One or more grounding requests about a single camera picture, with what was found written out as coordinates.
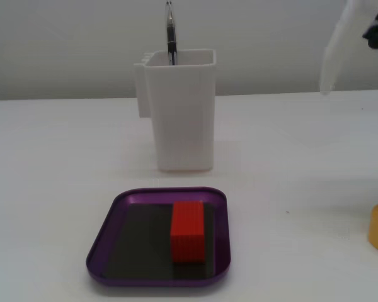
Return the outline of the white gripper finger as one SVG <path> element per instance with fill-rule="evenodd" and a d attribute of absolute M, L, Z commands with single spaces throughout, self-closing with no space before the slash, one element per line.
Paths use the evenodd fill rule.
<path fill-rule="evenodd" d="M 366 29 L 366 1 L 347 1 L 324 51 L 320 74 L 320 92 L 333 90 L 346 58 Z"/>

